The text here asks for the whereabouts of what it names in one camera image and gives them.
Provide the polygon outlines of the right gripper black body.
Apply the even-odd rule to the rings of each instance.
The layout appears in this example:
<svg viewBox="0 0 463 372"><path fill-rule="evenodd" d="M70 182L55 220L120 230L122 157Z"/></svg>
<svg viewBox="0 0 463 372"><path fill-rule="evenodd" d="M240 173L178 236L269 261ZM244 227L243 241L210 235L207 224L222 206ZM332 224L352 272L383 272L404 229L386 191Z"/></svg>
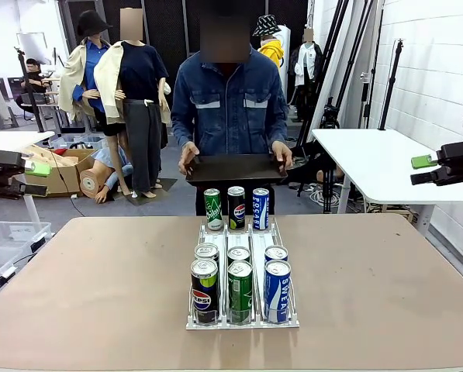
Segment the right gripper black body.
<svg viewBox="0 0 463 372"><path fill-rule="evenodd" d="M463 175L463 142L443 145L437 151L437 162L448 175Z"/></svg>

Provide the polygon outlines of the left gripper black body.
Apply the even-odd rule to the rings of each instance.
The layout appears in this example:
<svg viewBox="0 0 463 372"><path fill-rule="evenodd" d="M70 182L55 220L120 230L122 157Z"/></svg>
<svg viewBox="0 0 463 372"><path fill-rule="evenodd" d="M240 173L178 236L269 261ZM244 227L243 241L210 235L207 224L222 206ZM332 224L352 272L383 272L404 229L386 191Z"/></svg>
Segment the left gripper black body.
<svg viewBox="0 0 463 372"><path fill-rule="evenodd" d="M16 176L25 173L26 162L19 152L0 150L0 198L23 196L23 182Z"/></svg>

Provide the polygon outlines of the person's left hand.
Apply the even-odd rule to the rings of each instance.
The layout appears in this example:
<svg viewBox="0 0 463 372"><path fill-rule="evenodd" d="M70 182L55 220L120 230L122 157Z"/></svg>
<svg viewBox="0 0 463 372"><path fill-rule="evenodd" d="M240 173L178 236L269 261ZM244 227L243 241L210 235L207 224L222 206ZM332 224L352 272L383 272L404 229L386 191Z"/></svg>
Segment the person's left hand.
<svg viewBox="0 0 463 372"><path fill-rule="evenodd" d="M288 170L293 165L292 151L285 143L274 141L271 145L271 150L278 162L281 172Z"/></svg>

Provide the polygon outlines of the person's right hand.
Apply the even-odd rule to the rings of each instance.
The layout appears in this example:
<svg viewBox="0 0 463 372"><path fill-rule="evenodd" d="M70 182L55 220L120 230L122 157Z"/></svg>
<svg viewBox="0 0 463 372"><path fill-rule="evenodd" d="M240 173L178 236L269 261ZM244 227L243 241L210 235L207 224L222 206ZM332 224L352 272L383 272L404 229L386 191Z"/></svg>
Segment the person's right hand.
<svg viewBox="0 0 463 372"><path fill-rule="evenodd" d="M191 172L189 168L189 164L198 155L199 155L199 149L192 141L188 141L181 148L181 157L178 162L178 168L183 175L187 175L188 173Z"/></svg>

